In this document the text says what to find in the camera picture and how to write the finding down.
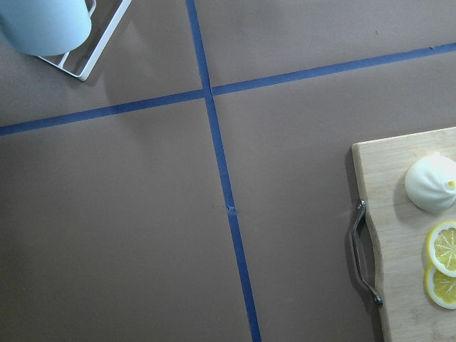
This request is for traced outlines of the bamboo cutting board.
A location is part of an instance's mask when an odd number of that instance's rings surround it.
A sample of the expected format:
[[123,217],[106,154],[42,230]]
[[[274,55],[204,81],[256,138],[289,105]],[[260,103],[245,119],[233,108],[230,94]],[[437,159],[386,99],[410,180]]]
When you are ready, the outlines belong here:
[[417,208],[405,192],[405,174],[435,152],[455,159],[455,129],[445,128],[353,145],[358,193],[375,257],[375,288],[383,298],[385,341],[454,341],[455,311],[427,295],[430,263],[426,239],[433,227],[455,219],[455,208],[433,214]]

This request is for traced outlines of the upper lemon slice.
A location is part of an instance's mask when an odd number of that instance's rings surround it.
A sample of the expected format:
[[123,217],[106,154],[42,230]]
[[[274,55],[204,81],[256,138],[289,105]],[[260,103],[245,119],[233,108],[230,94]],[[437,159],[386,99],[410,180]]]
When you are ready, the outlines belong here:
[[441,222],[432,228],[426,250],[431,264],[439,272],[455,278],[455,221]]

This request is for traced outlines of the lemon slice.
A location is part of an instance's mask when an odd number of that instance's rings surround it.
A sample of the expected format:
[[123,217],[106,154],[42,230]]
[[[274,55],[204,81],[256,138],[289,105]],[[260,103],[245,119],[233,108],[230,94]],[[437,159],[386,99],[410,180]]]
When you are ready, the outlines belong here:
[[427,295],[435,304],[455,310],[455,277],[443,274],[430,264],[425,271],[424,285]]
[[441,222],[432,228],[426,250],[431,264],[439,272],[455,278],[455,221]]

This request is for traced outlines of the light blue cup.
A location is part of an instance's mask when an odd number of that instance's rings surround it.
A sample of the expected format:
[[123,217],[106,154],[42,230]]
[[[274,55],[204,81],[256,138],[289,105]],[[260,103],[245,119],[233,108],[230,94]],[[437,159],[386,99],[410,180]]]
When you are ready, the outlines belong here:
[[20,53],[54,56],[72,51],[91,28],[85,1],[1,2],[1,38]]

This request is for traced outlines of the lower lemon slice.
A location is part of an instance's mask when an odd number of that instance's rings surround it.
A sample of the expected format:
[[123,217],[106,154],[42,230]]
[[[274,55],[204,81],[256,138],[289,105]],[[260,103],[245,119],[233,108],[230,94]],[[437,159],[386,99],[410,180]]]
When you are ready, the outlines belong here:
[[455,310],[455,277],[443,274],[430,264],[425,271],[424,285],[427,295],[435,304]]

